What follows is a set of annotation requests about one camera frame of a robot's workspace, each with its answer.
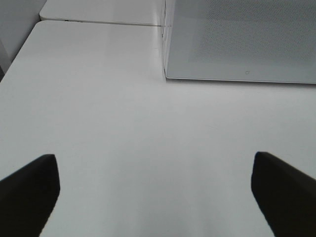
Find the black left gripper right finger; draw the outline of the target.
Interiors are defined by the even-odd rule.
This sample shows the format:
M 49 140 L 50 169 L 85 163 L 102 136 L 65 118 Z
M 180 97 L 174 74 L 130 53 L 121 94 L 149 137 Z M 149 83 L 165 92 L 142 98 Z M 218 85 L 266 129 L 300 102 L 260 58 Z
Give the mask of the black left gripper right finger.
M 316 235 L 316 181 L 278 157 L 257 152 L 251 191 L 276 237 Z

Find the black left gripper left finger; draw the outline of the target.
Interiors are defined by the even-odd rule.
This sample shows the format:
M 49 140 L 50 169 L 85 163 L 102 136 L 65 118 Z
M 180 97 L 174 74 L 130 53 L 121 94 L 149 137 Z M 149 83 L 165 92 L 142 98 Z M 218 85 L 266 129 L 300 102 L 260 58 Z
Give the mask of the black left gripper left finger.
M 38 237 L 60 194 L 55 155 L 33 160 L 0 182 L 0 235 Z

